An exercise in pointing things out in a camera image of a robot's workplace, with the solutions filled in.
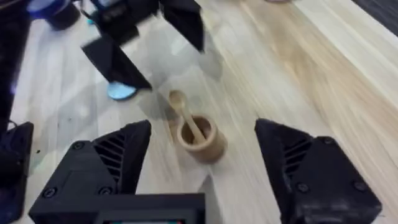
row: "ventilation slot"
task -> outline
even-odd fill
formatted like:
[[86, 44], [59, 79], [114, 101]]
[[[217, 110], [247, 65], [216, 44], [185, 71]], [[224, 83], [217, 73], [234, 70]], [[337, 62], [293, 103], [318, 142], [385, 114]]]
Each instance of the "ventilation slot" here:
[[311, 142], [308, 140], [299, 141], [291, 147], [286, 147], [285, 153], [285, 174], [291, 179], [299, 169], [300, 163], [307, 155]]
[[124, 136], [118, 134], [107, 140], [96, 142], [94, 148], [113, 179], [118, 182], [121, 177]]

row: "black mount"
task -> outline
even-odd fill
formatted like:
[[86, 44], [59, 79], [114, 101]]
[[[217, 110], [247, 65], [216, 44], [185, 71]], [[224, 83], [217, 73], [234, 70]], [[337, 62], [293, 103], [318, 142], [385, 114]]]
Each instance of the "black mount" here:
[[149, 121], [71, 145], [35, 201], [36, 224], [166, 222], [204, 224], [203, 194], [135, 195]]
[[338, 143], [259, 119], [256, 134], [282, 224], [370, 224], [381, 203]]
[[29, 172], [33, 124], [26, 122], [8, 130], [0, 139], [0, 223], [22, 215]]

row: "wooden table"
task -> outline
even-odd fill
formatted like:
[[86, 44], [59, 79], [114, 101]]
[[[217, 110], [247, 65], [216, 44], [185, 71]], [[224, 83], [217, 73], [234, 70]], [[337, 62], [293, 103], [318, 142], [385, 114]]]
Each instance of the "wooden table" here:
[[[213, 223], [280, 223], [254, 133], [262, 117], [336, 138], [383, 203], [375, 223], [398, 223], [398, 38], [349, 0], [198, 3], [206, 54], [161, 17], [147, 21], [123, 50], [154, 91], [122, 102], [80, 49], [98, 36], [83, 17], [63, 32], [33, 23], [11, 116], [35, 124], [25, 211], [73, 141], [148, 119], [139, 193], [205, 190], [221, 214]], [[219, 163], [201, 166], [174, 146], [174, 88], [226, 136]]]

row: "wooden spoon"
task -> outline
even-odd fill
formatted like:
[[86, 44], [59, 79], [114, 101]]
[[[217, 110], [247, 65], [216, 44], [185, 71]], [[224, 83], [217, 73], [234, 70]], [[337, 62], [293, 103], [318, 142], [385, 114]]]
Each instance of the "wooden spoon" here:
[[198, 128], [197, 124], [193, 121], [192, 114], [189, 112], [186, 102], [187, 97], [185, 94], [179, 90], [172, 90], [169, 93], [169, 102], [171, 107], [180, 114], [185, 122], [187, 122], [188, 127], [191, 129], [193, 136], [197, 143], [203, 143], [206, 141], [204, 135]]

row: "bolt head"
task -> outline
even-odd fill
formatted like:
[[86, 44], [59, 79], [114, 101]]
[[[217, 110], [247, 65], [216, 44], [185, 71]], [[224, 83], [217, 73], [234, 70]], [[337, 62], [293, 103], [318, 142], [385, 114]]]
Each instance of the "bolt head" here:
[[310, 191], [310, 187], [307, 184], [304, 184], [304, 183], [298, 183], [296, 185], [296, 188], [301, 193], [308, 193]]
[[364, 192], [368, 189], [367, 185], [364, 182], [354, 181], [353, 185], [354, 188], [360, 192]]
[[98, 191], [99, 195], [110, 195], [112, 194], [112, 188], [111, 187], [102, 187]]
[[73, 143], [72, 149], [79, 150], [79, 149], [83, 148], [84, 145], [85, 145], [84, 143], [78, 141], [78, 142]]
[[325, 144], [332, 144], [332, 143], [334, 143], [334, 139], [333, 138], [331, 138], [331, 137], [326, 137], [324, 140], [323, 140], [323, 142], [325, 143]]
[[44, 190], [42, 196], [43, 198], [52, 198], [57, 194], [57, 188], [50, 187]]

